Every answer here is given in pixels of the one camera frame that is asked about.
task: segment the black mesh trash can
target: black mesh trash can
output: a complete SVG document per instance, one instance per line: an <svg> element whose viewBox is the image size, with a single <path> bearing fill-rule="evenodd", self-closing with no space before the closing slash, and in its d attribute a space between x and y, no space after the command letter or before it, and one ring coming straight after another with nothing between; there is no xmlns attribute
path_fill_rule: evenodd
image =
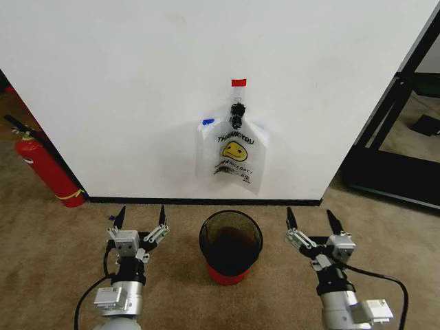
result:
<svg viewBox="0 0 440 330"><path fill-rule="evenodd" d="M224 210L205 221L199 243L212 279L231 285L242 281L258 259L263 249L263 235L247 214Z"/></svg>

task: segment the red fire extinguisher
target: red fire extinguisher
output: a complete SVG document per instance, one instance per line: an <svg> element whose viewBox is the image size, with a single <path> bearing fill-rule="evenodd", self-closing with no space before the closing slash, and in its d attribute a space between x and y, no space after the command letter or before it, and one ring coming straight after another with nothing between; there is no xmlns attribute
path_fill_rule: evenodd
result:
<svg viewBox="0 0 440 330"><path fill-rule="evenodd" d="M13 123L18 130L26 131L23 138L16 142L15 150L54 192L56 197L68 208L83 204L85 202L84 191L74 183L47 150L50 148L47 136L43 132L31 131L9 115L6 115L5 119Z"/></svg>

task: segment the yellow smiley face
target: yellow smiley face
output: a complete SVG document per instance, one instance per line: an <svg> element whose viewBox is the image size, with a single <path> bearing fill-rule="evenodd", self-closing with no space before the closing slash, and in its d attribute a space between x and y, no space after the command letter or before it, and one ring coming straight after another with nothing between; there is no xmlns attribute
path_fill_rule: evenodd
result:
<svg viewBox="0 0 440 330"><path fill-rule="evenodd" d="M238 162L242 162L248 158L248 152L240 144L232 141L223 149L223 156L232 158Z"/></svg>

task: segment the plastic bag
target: plastic bag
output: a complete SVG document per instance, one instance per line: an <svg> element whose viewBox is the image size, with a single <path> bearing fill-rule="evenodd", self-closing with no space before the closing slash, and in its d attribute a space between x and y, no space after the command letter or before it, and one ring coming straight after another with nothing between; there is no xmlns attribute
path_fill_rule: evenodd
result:
<svg viewBox="0 0 440 330"><path fill-rule="evenodd" d="M269 135L243 116L244 108L238 102L231 116L200 122L196 174L206 181L235 182L258 194Z"/></svg>

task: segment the black baseboard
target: black baseboard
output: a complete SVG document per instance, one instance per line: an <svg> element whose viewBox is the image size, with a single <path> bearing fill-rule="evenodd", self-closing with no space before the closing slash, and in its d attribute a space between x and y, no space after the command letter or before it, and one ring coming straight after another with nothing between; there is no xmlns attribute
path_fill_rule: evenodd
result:
<svg viewBox="0 0 440 330"><path fill-rule="evenodd" d="M179 204L179 205L256 205L319 206L322 199L202 199L202 198L130 198L89 197L92 203L113 204Z"/></svg>

